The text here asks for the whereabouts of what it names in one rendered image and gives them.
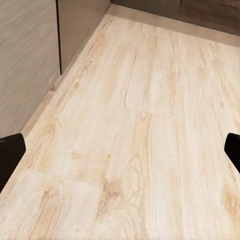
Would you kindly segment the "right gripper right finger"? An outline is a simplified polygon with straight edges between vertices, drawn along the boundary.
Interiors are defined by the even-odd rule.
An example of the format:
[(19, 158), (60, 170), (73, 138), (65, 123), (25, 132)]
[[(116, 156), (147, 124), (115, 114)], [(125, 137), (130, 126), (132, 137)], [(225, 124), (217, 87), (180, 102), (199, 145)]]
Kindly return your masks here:
[(227, 135), (224, 151), (234, 166), (240, 173), (240, 135), (235, 133), (229, 133)]

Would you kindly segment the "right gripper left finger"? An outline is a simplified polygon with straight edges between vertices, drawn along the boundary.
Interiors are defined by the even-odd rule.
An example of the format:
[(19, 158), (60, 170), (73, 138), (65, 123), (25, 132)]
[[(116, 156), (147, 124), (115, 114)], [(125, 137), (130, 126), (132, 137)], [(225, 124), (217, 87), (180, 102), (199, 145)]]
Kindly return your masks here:
[(0, 193), (26, 153), (23, 134), (0, 138)]

